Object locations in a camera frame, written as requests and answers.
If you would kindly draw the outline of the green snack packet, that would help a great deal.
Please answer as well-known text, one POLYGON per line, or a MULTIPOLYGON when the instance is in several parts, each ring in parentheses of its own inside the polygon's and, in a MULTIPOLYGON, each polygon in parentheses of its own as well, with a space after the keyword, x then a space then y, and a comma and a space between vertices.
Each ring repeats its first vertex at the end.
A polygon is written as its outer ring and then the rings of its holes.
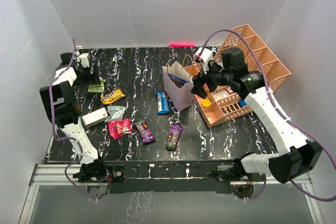
POLYGON ((88 87, 89 93, 104 93, 105 79, 100 80, 99 84, 90 84, 88 87))

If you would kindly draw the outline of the blue burts chips bag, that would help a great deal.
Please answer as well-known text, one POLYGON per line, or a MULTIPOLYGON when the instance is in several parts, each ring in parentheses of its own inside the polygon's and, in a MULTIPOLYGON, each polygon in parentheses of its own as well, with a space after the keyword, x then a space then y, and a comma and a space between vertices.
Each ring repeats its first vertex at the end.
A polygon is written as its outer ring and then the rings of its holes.
POLYGON ((173 81, 173 83, 179 87, 179 88, 182 88, 186 83, 189 83, 189 81, 186 81, 182 78, 179 78, 177 76, 174 76, 172 74, 168 74, 168 77, 173 81))

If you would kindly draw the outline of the lilac paper bag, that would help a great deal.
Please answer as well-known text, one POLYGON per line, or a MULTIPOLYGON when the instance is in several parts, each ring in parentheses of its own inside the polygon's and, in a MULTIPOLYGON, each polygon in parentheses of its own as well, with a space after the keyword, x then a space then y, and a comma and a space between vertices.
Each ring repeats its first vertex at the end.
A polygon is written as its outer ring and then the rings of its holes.
POLYGON ((182 111, 191 106, 193 100, 193 94, 191 93, 191 89, 194 86, 192 81, 193 75, 187 71, 188 66, 184 66, 187 57, 189 57, 191 63, 193 63, 193 58, 190 55, 185 55, 182 64, 175 61, 172 65, 167 64, 162 67, 164 91, 178 111, 182 111), (169 73, 189 81, 189 83, 186 83, 182 88, 179 88, 168 77, 169 73))

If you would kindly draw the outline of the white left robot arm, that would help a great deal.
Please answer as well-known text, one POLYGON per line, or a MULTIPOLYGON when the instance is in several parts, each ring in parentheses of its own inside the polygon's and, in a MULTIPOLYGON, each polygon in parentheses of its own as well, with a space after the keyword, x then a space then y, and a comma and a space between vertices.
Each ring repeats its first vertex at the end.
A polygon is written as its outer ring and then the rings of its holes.
POLYGON ((87 137, 81 121, 81 107, 73 89, 74 85, 98 84, 97 70, 91 71, 88 53, 66 52, 60 57, 61 64, 54 80, 39 89, 44 109, 52 128, 57 127, 64 133, 79 157, 81 168, 73 178, 79 182, 103 182, 108 177, 108 168, 87 137))

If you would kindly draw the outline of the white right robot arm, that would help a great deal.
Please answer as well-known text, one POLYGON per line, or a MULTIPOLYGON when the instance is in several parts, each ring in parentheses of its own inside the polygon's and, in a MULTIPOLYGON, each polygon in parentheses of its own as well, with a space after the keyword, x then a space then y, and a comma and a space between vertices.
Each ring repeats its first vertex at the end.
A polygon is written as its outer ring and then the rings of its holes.
POLYGON ((263 71, 249 71, 244 53, 239 48, 222 51, 222 65, 213 60, 212 51, 199 48, 196 61, 202 69, 193 80, 191 93, 203 99, 218 86, 229 86, 257 114, 276 145, 276 154, 248 153, 234 160, 232 168, 223 173, 247 180, 253 173, 272 175, 286 183, 312 170, 322 147, 311 142, 282 112, 274 98, 263 71))

